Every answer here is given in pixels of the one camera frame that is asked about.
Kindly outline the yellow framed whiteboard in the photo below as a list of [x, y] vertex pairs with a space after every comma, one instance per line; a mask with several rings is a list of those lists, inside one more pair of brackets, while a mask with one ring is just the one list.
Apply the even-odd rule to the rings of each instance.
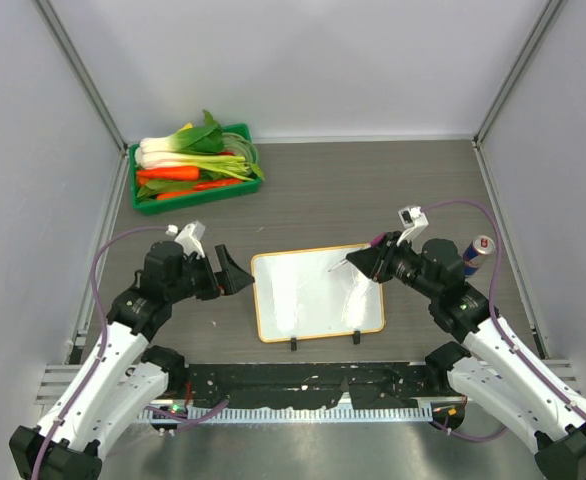
[[377, 333], [382, 286], [346, 261], [362, 244], [263, 253], [251, 260], [257, 333], [264, 343]]

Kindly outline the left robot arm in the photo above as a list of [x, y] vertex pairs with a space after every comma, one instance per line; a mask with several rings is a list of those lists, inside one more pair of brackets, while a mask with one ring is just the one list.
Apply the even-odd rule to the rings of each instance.
[[34, 427], [18, 427], [9, 449], [23, 479], [96, 479], [117, 439], [155, 398], [178, 397], [185, 359], [152, 346], [174, 304], [213, 300], [253, 284], [223, 245], [221, 266], [175, 241], [153, 244], [134, 284], [112, 303], [90, 357]]

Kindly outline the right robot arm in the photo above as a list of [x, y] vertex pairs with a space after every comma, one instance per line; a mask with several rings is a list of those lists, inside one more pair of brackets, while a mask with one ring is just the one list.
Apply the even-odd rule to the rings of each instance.
[[454, 390], [476, 402], [527, 446], [545, 478], [586, 479], [586, 398], [537, 358], [503, 317], [492, 318], [452, 241], [431, 239], [416, 253], [389, 232], [346, 259], [377, 283], [397, 279], [428, 298], [435, 323], [453, 336], [426, 358], [430, 391]]

